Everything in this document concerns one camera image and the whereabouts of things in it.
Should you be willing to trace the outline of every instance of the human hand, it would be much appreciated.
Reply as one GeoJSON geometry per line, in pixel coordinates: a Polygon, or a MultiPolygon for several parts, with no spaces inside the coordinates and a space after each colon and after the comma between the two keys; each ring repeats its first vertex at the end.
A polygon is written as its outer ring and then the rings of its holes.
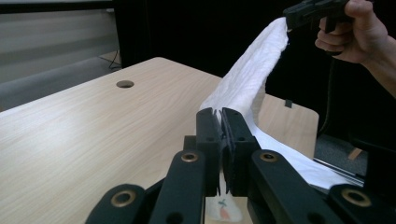
{"type": "Polygon", "coordinates": [[[333,32],[325,34],[326,19],[320,20],[315,45],[331,52],[342,52],[336,59],[364,63],[385,50],[388,31],[373,12],[373,4],[365,0],[350,0],[345,13],[353,22],[338,23],[333,32]]]}

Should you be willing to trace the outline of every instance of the white cloth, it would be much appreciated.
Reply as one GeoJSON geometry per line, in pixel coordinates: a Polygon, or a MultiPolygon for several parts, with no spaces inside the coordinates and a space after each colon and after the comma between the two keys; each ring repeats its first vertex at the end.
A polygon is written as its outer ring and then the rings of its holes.
{"type": "MultiPolygon", "coordinates": [[[[254,122],[265,95],[265,81],[288,45],[287,29],[285,18],[271,22],[201,104],[200,109],[212,107],[221,110],[228,107],[239,111],[260,146],[281,153],[309,184],[329,189],[335,184],[349,183],[329,168],[277,142],[263,133],[254,122]]],[[[242,218],[224,189],[220,196],[206,199],[206,214],[222,221],[239,221],[242,218]]]]}

